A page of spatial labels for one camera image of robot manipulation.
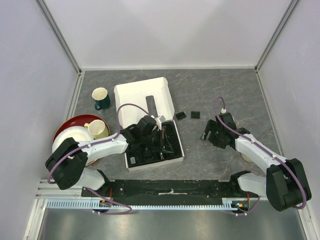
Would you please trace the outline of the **white cardboard box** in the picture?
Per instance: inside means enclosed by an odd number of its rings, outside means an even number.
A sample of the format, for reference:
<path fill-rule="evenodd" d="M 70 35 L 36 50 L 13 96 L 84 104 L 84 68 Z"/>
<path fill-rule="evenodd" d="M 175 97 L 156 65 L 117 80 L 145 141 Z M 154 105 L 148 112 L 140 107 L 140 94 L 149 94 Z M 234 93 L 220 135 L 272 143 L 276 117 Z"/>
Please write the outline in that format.
<path fill-rule="evenodd" d="M 184 160 L 165 77 L 118 84 L 114 95 L 121 133 L 128 140 L 125 163 L 129 171 Z"/>

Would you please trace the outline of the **small white oil bottle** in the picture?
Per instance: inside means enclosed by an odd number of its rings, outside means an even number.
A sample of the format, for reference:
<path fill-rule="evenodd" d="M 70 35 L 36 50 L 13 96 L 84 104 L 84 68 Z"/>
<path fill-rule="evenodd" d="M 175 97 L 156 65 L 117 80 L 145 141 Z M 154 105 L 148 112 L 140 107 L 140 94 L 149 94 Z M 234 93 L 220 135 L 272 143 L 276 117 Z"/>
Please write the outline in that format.
<path fill-rule="evenodd" d="M 135 157 L 130 157 L 130 164 L 131 165 L 135 165 L 136 164 L 136 159 L 135 159 Z"/>

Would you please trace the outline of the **black comb guard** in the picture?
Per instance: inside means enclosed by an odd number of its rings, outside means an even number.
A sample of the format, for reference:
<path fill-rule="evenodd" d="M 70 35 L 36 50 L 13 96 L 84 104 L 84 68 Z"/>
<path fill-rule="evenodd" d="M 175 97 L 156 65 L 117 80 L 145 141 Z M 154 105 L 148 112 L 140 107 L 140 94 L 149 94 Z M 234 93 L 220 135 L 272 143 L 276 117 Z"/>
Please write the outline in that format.
<path fill-rule="evenodd" d="M 191 117 L 192 119 L 200 119 L 200 118 L 201 118 L 201 113 L 200 113 L 199 111 L 193 110 L 193 111 L 191 111 L 191 113 L 190 113 L 190 117 Z"/>
<path fill-rule="evenodd" d="M 146 151 L 142 154 L 142 156 L 143 156 L 143 161 L 145 163 L 151 163 L 154 161 L 154 155 L 152 151 L 151 152 Z"/>
<path fill-rule="evenodd" d="M 182 120 L 182 119 L 186 118 L 187 116 L 186 116 L 186 114 L 185 114 L 183 111 L 181 111 L 181 112 L 176 113 L 176 114 L 175 114 L 175 117 L 176 117 L 178 120 Z"/>

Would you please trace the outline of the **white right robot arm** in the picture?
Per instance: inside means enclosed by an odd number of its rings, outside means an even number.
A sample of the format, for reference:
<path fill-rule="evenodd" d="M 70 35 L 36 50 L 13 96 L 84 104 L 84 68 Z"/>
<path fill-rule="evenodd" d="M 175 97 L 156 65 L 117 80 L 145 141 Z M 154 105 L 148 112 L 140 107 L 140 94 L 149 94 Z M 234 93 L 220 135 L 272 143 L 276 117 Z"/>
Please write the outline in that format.
<path fill-rule="evenodd" d="M 267 198 L 279 212 L 289 208 L 303 209 L 311 200 L 312 193 L 302 162 L 296 158 L 286 159 L 271 151 L 247 129 L 238 128 L 229 112 L 210 119 L 201 139 L 221 149 L 233 148 L 264 172 L 264 176 L 247 170 L 233 174 L 229 184 L 233 196 L 254 193 Z"/>

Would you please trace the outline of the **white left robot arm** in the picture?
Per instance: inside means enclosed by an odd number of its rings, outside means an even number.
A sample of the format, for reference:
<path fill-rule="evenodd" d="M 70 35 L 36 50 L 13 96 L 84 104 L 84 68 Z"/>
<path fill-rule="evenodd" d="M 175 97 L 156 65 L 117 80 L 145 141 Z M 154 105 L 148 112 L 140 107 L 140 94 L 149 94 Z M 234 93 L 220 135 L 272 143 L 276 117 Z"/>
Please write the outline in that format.
<path fill-rule="evenodd" d="M 132 124 L 111 136 L 91 141 L 76 141 L 66 138 L 45 162 L 49 171 L 47 182 L 67 190 L 75 185 L 89 187 L 99 197 L 106 196 L 110 185 L 103 173 L 86 169 L 90 160 L 115 154 L 124 154 L 140 148 L 159 148 L 160 131 L 164 118 L 146 115 L 137 124 Z"/>

